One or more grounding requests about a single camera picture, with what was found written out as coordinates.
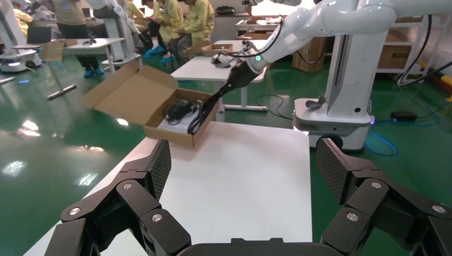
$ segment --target open cardboard box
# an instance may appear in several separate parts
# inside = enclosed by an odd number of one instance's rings
[[[220,52],[232,52],[232,44],[211,44],[202,49],[204,56],[213,57]]]
[[[422,16],[404,17],[395,20],[396,23],[406,23],[406,22],[422,22]]]
[[[247,20],[247,21],[246,21],[246,24],[247,24],[247,25],[254,25],[254,24],[257,24],[257,21],[258,21],[258,20]]]
[[[405,34],[390,29],[386,42],[409,42],[409,39]],[[411,45],[385,45],[380,55],[378,68],[404,69],[410,52]]]
[[[249,20],[265,20],[265,16],[251,16]]]
[[[187,48],[184,51],[183,55],[190,56],[190,55],[194,55],[194,54],[200,53],[200,52],[203,51],[203,47],[204,46],[208,46],[208,45],[211,45],[211,44],[212,43],[209,42],[209,41],[204,41],[204,42],[202,42],[200,44],[193,45],[192,47]]]
[[[267,40],[269,37],[270,34],[245,33],[239,37],[236,37],[236,40]]]
[[[44,43],[41,46],[42,60],[47,62],[62,61],[63,49],[76,44],[78,44],[77,39],[60,39]]]
[[[305,46],[300,48],[298,52],[308,61],[315,61],[325,50],[324,45],[326,43],[325,37],[314,37]],[[292,67],[299,69],[304,72],[317,72],[323,70],[324,66],[324,55],[314,64],[309,64],[305,62],[298,53],[294,52],[292,59]]]
[[[157,127],[165,117],[164,111],[177,99],[206,100],[210,96],[178,89],[177,81],[171,75],[148,66],[140,70],[139,60],[133,60],[85,94],[83,101],[89,108],[143,125],[148,137],[195,147],[215,115],[218,104],[194,135]]]

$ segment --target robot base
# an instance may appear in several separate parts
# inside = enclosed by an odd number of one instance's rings
[[[309,146],[317,147],[320,138],[331,138],[342,150],[361,151],[370,126],[370,116],[362,119],[331,118],[327,115],[328,106],[324,104],[319,110],[310,111],[306,101],[295,100],[293,119],[294,130],[303,131],[309,136]]]
[[[26,62],[31,63],[32,68],[42,65],[36,51],[30,50],[19,54],[0,55],[0,71],[2,72],[21,72],[27,70]]]

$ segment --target screw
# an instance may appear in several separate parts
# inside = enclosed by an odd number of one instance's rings
[[[131,183],[126,183],[126,184],[123,185],[123,188],[124,188],[125,190],[128,190],[128,189],[131,188],[131,187],[132,187],[132,184],[131,184]]]
[[[374,188],[381,188],[381,184],[378,182],[372,182],[372,187]]]
[[[440,207],[438,205],[434,205],[434,206],[432,206],[432,208],[439,213],[446,213],[446,209],[444,209],[443,207]]]
[[[161,221],[162,220],[162,215],[161,214],[155,214],[154,216],[152,216],[152,221],[153,222],[159,222],[159,221]]]
[[[347,214],[347,218],[351,221],[358,221],[358,216],[351,212],[349,214]]]
[[[69,215],[75,215],[75,214],[77,214],[80,210],[81,210],[80,208],[76,207],[76,208],[74,208],[74,209],[72,209],[72,210],[69,211]]]

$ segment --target black power adapter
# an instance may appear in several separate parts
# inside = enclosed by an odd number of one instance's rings
[[[391,119],[396,122],[414,122],[417,116],[411,111],[394,111],[391,113]]]
[[[195,101],[178,99],[169,111],[165,113],[167,115],[166,120],[170,125],[176,125],[188,113],[194,113],[196,110],[198,110],[198,106]]]

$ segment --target desk leg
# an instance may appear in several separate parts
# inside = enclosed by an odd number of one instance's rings
[[[15,80],[15,77],[8,77],[8,78],[5,78],[5,79],[2,79],[2,80],[0,80],[0,85],[3,85],[3,84],[6,84],[6,83],[9,83],[9,82],[11,82],[11,81],[14,81]]]
[[[215,91],[217,92],[222,86],[223,86],[223,82],[215,82]],[[218,100],[218,111],[216,112],[215,115],[215,119],[217,122],[224,122],[224,105],[223,105],[223,98],[220,98]]]
[[[236,109],[236,110],[254,110],[254,111],[264,111],[267,112],[267,107],[260,106],[248,106],[248,88],[241,88],[241,105],[224,105],[225,109]]]
[[[115,66],[113,66],[113,57],[111,56],[110,50],[108,49],[108,47],[105,47],[105,51],[107,54],[107,60],[108,60],[108,66],[110,67],[110,72],[113,74],[114,72],[116,72]]]
[[[52,77],[55,80],[56,85],[59,88],[58,92],[54,92],[54,93],[50,94],[49,96],[47,96],[47,100],[53,100],[53,99],[55,99],[55,98],[57,98],[57,97],[59,97],[59,96],[61,96],[63,94],[66,94],[67,92],[70,92],[73,89],[77,88],[77,86],[75,84],[69,85],[68,87],[63,88],[63,86],[61,86],[60,80],[58,79],[58,76],[57,76],[55,70],[53,69],[52,63],[51,62],[47,62],[47,65],[48,65],[48,67],[50,69],[50,74],[52,74]]]

